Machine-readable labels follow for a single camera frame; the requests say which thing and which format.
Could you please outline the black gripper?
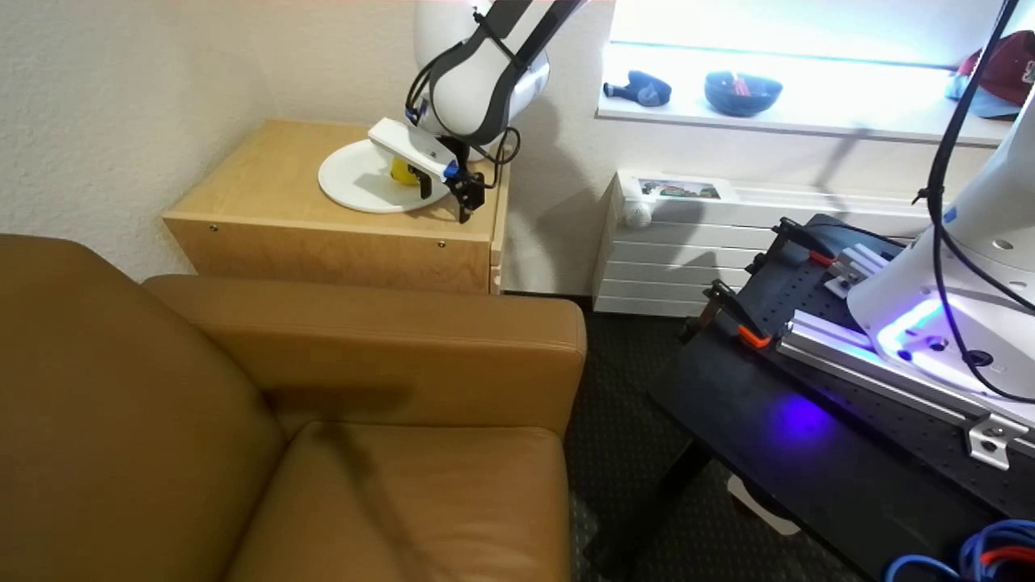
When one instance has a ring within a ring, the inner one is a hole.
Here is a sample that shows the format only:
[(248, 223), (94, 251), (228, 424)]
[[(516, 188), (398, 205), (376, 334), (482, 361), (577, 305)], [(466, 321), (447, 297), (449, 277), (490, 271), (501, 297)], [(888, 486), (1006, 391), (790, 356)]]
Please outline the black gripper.
[(459, 201), (459, 223), (468, 223), (472, 213), (487, 205), (487, 181), (479, 171), (468, 171), (464, 162), (449, 162), (443, 171), (449, 194)]

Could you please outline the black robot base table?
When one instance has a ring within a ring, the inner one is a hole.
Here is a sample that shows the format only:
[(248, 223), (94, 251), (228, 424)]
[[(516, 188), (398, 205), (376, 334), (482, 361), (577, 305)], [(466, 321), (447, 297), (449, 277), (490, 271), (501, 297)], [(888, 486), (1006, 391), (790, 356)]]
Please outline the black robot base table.
[[(795, 307), (849, 324), (824, 267), (788, 237), (754, 259), (737, 305), (775, 343)], [(955, 555), (979, 528), (1035, 517), (1035, 463), (974, 463), (965, 431), (737, 335), (719, 310), (650, 398), (769, 503), (866, 579), (895, 555)]]

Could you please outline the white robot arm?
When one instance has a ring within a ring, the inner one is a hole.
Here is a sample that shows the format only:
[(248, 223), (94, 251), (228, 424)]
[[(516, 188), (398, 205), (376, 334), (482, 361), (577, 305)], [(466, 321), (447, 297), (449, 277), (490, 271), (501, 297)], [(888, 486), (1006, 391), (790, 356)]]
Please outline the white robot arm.
[(405, 121), (455, 159), (443, 185), (459, 219), (468, 219), (493, 188), (468, 155), (479, 153), (501, 171), (522, 153), (516, 121), (544, 90), (547, 45), (581, 7), (583, 0), (468, 0), (464, 24), (422, 62), (405, 93)]

